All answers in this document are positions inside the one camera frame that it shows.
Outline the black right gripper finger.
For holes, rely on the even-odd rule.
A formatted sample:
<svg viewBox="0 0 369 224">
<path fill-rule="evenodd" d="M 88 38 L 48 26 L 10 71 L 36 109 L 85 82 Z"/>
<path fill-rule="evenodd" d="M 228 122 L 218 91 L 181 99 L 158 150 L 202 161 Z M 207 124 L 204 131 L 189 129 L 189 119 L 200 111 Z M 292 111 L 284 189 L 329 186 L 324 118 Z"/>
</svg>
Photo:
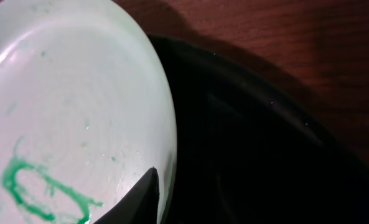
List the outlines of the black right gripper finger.
<svg viewBox="0 0 369 224">
<path fill-rule="evenodd" d="M 159 176 L 152 167 L 95 224 L 156 224 L 158 204 Z"/>
</svg>

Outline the pale green plate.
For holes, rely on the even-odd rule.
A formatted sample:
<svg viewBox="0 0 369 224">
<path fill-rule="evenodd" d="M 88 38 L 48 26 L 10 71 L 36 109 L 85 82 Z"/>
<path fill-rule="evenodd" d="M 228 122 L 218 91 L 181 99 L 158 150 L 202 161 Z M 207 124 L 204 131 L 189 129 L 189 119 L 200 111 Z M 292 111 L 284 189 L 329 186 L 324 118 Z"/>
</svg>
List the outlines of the pale green plate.
<svg viewBox="0 0 369 224">
<path fill-rule="evenodd" d="M 124 9 L 0 2 L 0 223 L 94 223 L 152 167 L 162 220 L 176 158 L 167 77 Z"/>
</svg>

